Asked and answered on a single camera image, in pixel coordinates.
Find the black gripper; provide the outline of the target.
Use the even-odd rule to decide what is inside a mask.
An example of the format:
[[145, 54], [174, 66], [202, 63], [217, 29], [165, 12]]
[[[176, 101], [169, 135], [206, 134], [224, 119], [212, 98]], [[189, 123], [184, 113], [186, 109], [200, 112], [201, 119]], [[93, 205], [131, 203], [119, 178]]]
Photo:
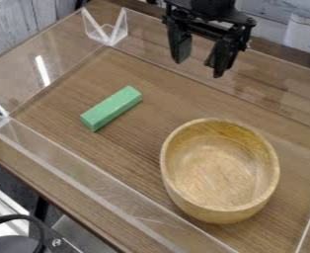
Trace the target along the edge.
[[204, 65], [220, 78], [245, 51], [257, 22], [236, 8], [236, 0], [162, 0], [169, 53], [180, 64], [190, 54], [192, 35], [216, 41]]

